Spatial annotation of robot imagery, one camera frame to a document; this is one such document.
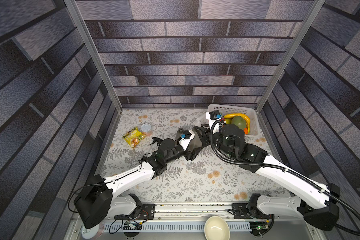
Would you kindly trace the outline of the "grey spray bottle front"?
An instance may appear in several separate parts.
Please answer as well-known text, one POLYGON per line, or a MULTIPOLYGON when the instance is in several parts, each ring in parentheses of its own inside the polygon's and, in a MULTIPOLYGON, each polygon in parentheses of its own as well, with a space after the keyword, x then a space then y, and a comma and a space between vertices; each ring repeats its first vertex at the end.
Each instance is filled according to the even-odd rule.
POLYGON ((187 150, 189 152, 192 152, 193 150, 201 148, 203 146, 203 143, 202 143, 202 140, 201 140, 199 134, 195 131, 193 131, 193 133, 194 133, 194 137, 191 139, 191 141, 187 147, 187 150))

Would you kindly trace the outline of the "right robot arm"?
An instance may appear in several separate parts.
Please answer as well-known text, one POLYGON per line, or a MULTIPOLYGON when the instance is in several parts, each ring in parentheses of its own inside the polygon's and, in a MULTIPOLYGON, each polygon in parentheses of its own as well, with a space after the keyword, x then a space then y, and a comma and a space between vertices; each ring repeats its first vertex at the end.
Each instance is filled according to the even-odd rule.
POLYGON ((194 127, 195 137, 191 158, 205 147, 211 146, 223 162, 239 166, 266 177, 294 194, 294 197, 273 198, 252 194, 245 214, 254 219, 265 216, 287 215, 304 219, 313 227, 330 231, 339 220, 340 189, 336 185, 323 185, 306 178, 279 162, 267 151, 245 142, 245 133, 235 125, 215 121, 215 127, 194 127))

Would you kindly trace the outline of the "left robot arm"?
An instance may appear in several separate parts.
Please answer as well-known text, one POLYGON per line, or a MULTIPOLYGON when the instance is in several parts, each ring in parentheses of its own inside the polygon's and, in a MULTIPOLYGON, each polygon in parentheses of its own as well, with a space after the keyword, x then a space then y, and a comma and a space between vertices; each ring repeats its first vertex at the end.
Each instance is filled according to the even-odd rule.
POLYGON ((143 155, 138 166, 106 178, 95 175, 88 185, 79 189, 74 205, 86 229, 97 226, 108 215, 136 218, 142 208, 140 201, 131 196, 120 198, 120 194, 160 176, 167 170, 168 163, 174 160, 182 157, 194 160, 204 149, 202 141, 197 139, 154 138, 153 143, 157 144, 158 149, 143 155))

